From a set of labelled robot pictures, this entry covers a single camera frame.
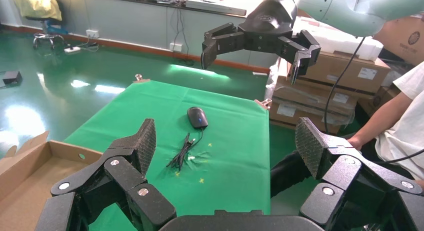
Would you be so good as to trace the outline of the bare person hand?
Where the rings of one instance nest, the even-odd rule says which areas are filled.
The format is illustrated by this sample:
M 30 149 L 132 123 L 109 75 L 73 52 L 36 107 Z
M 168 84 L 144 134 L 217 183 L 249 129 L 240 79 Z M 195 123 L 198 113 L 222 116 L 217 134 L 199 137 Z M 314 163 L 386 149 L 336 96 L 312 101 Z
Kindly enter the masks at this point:
M 347 139 L 347 141 L 354 147 L 356 150 L 360 151 L 362 146 L 364 145 L 364 142 L 357 136 L 352 136 Z

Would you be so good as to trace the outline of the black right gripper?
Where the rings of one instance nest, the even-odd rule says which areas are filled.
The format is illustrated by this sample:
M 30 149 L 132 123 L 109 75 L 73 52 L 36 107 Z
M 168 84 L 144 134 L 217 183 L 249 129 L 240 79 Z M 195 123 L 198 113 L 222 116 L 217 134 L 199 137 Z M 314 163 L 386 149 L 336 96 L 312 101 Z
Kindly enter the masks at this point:
M 263 0 L 238 27 L 230 22 L 205 32 L 201 68 L 206 70 L 217 55 L 243 49 L 278 54 L 291 64 L 288 77 L 294 85 L 317 63 L 321 51 L 307 30 L 292 36 L 297 11 L 294 0 Z

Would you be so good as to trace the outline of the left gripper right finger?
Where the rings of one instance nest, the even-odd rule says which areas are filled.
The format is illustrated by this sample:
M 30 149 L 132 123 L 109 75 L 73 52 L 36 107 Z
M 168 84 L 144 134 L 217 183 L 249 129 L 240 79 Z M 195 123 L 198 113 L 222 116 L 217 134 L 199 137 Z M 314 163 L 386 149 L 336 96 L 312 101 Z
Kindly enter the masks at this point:
M 424 192 L 413 180 L 367 160 L 346 139 L 298 120 L 296 150 L 319 181 L 300 214 L 326 231 L 358 221 L 368 231 L 421 231 Z

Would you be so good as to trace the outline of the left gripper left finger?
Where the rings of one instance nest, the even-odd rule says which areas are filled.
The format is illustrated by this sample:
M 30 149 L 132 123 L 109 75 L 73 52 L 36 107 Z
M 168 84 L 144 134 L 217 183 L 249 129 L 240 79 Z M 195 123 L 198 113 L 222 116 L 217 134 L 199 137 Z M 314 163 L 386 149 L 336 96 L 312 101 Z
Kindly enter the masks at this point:
M 36 230 L 87 231 L 113 204 L 138 231 L 160 230 L 177 212 L 148 183 L 155 150 L 155 121 L 147 118 L 135 134 L 114 140 L 97 161 L 53 185 Z

